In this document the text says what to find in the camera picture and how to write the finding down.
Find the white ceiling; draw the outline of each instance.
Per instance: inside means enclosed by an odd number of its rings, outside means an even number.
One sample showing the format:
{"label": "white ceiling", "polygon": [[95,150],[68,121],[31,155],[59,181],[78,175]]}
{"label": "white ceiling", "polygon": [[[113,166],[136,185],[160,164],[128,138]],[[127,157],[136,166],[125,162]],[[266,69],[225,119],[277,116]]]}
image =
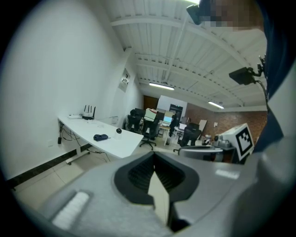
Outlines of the white ceiling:
{"label": "white ceiling", "polygon": [[229,73],[242,67],[257,70],[266,39],[259,30],[230,32],[194,25],[185,0],[104,0],[110,23],[124,49],[134,50],[137,78],[143,94],[160,97],[175,87],[171,97],[206,105],[211,100],[225,108],[264,106],[258,85],[238,85]]}

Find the white desk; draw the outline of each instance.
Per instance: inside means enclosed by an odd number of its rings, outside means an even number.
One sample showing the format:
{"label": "white desk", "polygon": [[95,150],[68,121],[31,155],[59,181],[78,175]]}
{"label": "white desk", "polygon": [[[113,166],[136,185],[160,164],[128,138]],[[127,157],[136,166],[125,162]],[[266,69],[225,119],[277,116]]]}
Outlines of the white desk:
{"label": "white desk", "polygon": [[167,143],[167,138],[168,138],[168,135],[169,135],[169,133],[170,133],[170,127],[166,127],[166,126],[162,126],[162,125],[160,125],[159,126],[159,128],[160,129],[163,129],[163,130],[165,130],[166,131],[166,139],[165,139],[165,143],[164,143],[164,146],[166,145],[166,143]]}
{"label": "white desk", "polygon": [[179,129],[178,127],[174,127],[174,129],[175,129],[176,131],[178,131],[178,132],[182,132],[182,133],[184,133],[184,130]]}
{"label": "white desk", "polygon": [[[59,120],[74,132],[81,139],[91,144],[95,148],[111,154],[116,158],[125,158],[130,156],[137,145],[141,142],[143,135],[133,133],[130,131],[122,130],[121,134],[116,133],[117,127],[105,124],[98,120],[85,120],[85,119],[68,119],[68,116],[61,116]],[[93,139],[95,134],[106,134],[110,138],[104,141],[96,142]],[[67,163],[79,158],[87,153],[80,153],[80,147],[77,150],[77,157],[68,159]]]}

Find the black baseboard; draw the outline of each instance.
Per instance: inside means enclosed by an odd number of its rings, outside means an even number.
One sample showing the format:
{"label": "black baseboard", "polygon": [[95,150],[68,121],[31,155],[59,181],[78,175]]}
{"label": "black baseboard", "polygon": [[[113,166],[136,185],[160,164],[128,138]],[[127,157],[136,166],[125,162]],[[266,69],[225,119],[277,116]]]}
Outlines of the black baseboard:
{"label": "black baseboard", "polygon": [[[92,147],[90,144],[86,144],[84,146],[81,146],[80,150],[81,152],[85,151],[86,149]],[[51,161],[48,161],[42,165],[39,165],[33,169],[30,169],[18,176],[13,177],[12,179],[7,180],[7,184],[10,188],[14,188],[15,186],[29,180],[30,178],[33,178],[34,176],[54,167],[55,165],[75,156],[77,154],[76,150],[72,150],[62,156],[59,156]]]}

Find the brick wall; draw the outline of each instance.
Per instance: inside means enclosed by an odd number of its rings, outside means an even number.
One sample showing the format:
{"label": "brick wall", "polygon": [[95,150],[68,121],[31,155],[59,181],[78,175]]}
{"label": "brick wall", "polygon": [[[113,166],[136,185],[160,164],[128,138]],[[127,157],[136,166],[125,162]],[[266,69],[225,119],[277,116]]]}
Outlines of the brick wall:
{"label": "brick wall", "polygon": [[212,112],[210,110],[189,104],[186,109],[186,117],[190,117],[193,123],[199,123],[201,119],[207,120],[202,135],[209,134],[214,138],[215,134],[220,134],[228,129],[248,123],[254,142],[261,134],[266,124],[266,112]]}

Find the ceiling light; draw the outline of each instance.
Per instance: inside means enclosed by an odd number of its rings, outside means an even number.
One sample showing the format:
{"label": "ceiling light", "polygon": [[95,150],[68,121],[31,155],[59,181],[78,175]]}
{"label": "ceiling light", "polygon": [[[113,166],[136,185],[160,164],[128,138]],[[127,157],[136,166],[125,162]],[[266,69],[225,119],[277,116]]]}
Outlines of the ceiling light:
{"label": "ceiling light", "polygon": [[218,108],[220,108],[220,109],[224,109],[224,107],[223,106],[221,106],[221,105],[218,105],[218,104],[215,104],[214,102],[212,102],[212,101],[209,101],[208,102],[210,105],[213,105],[213,106],[216,106],[216,107],[218,107]]}
{"label": "ceiling light", "polygon": [[172,90],[172,91],[175,89],[173,87],[167,87],[167,86],[163,86],[163,85],[159,85],[159,84],[155,84],[155,83],[149,83],[149,85],[154,86],[154,87],[160,87],[160,88]]}
{"label": "ceiling light", "polygon": [[199,4],[200,0],[185,0],[187,2],[193,2],[195,4]]}

